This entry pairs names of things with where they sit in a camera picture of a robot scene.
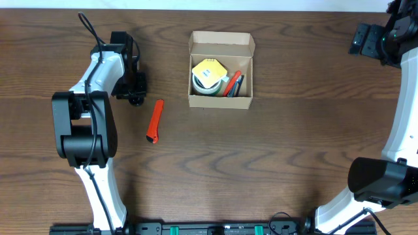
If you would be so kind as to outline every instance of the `wooden tabletop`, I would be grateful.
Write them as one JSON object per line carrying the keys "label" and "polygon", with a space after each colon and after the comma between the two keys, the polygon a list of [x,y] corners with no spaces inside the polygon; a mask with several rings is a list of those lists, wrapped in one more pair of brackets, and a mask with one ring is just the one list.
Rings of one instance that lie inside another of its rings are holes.
{"label": "wooden tabletop", "polygon": [[[143,106],[111,99],[118,188],[135,221],[302,217],[347,184],[356,157],[380,158],[400,70],[347,54],[360,22],[386,14],[84,11],[106,42],[128,31],[148,75]],[[251,33],[249,110],[189,108],[192,30]],[[93,221],[80,178],[56,151],[51,97],[89,65],[94,38],[77,10],[0,10],[0,234],[47,234]],[[164,99],[158,144],[146,131]],[[393,234],[418,230],[416,205],[378,213]]]}

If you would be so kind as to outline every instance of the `white tape roll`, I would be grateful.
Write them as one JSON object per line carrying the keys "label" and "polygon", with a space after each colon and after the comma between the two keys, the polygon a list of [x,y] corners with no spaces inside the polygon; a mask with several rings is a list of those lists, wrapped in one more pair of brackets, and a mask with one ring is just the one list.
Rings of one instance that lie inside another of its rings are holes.
{"label": "white tape roll", "polygon": [[218,81],[215,85],[213,85],[211,88],[203,88],[203,86],[199,85],[199,81],[197,80],[198,78],[193,74],[192,75],[192,84],[193,84],[193,88],[195,89],[195,91],[199,92],[200,94],[203,95],[216,95],[216,93],[219,92],[219,90],[221,89],[221,83],[222,80]]}

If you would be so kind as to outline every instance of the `cardboard box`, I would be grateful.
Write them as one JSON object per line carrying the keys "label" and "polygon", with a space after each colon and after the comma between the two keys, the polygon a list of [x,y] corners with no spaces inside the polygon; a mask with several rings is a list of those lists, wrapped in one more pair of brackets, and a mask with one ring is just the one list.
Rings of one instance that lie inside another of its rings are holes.
{"label": "cardboard box", "polygon": [[[203,108],[248,109],[253,99],[253,54],[255,43],[249,33],[194,31],[189,40],[189,106]],[[228,83],[223,82],[215,97],[199,95],[193,89],[191,69],[203,59],[217,59],[232,78],[236,71],[245,75],[239,97],[222,97]]]}

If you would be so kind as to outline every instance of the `white wall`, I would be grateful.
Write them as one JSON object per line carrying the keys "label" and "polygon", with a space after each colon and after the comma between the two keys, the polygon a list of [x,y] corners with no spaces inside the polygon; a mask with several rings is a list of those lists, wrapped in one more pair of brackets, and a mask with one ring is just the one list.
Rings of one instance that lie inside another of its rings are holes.
{"label": "white wall", "polygon": [[385,12],[391,0],[0,0],[0,8]]}

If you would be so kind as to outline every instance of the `box lid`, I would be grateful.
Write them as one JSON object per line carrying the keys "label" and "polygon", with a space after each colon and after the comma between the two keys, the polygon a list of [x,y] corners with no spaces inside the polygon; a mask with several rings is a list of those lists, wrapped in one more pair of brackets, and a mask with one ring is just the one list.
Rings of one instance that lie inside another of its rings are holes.
{"label": "box lid", "polygon": [[189,39],[191,55],[253,57],[255,43],[249,33],[194,31]]}

